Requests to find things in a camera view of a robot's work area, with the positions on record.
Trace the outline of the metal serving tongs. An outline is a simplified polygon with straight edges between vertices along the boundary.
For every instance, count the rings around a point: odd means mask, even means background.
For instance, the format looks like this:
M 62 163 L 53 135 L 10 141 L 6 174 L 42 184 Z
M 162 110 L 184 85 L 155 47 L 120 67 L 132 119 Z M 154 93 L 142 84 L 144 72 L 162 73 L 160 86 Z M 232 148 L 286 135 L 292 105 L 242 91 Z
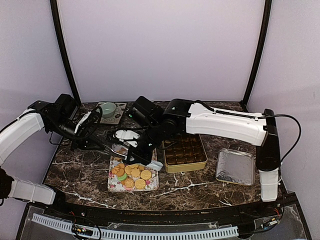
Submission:
M 107 155 L 120 158 L 122 162 L 127 165 L 139 164 L 155 171 L 160 171 L 163 168 L 163 164 L 160 161 L 153 160 L 153 150 L 136 150 L 132 146 L 129 148 L 123 145 L 119 146 L 127 150 L 127 154 L 118 153 L 105 144 L 103 145 L 104 149 L 102 151 Z

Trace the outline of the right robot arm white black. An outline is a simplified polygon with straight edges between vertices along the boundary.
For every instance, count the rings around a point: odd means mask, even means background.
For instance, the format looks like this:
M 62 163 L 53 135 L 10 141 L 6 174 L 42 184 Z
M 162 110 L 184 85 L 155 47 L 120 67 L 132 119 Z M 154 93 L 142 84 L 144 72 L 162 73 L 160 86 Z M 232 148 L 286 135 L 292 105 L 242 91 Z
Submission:
M 128 111 L 128 116 L 145 131 L 127 152 L 127 164 L 152 162 L 153 150 L 163 141 L 182 134 L 201 134 L 240 140 L 256 146 L 255 165 L 259 171 L 261 200 L 255 213 L 266 217 L 275 208 L 278 181 L 284 158 L 280 154 L 280 141 L 276 118 L 295 117 L 275 114 L 271 109 L 262 113 L 239 112 L 210 107 L 201 100 L 173 99 L 165 109 L 140 96 Z

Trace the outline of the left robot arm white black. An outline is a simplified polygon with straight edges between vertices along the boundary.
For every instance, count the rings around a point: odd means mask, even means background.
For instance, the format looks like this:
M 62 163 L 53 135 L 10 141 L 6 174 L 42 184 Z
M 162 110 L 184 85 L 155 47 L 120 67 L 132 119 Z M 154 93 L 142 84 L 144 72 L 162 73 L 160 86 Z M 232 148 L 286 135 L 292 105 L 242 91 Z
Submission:
M 72 150 L 105 150 L 103 142 L 95 136 L 102 119 L 103 110 L 96 106 L 78 120 L 72 117 L 77 109 L 76 100 L 62 93 L 54 102 L 37 100 L 0 131 L 0 163 L 6 160 L 25 142 L 34 140 L 37 134 L 55 133 L 69 140 Z M 51 210 L 60 218 L 67 218 L 70 206 L 62 199 L 55 199 L 57 190 L 10 176 L 0 170 L 0 199 L 18 199 L 51 205 Z

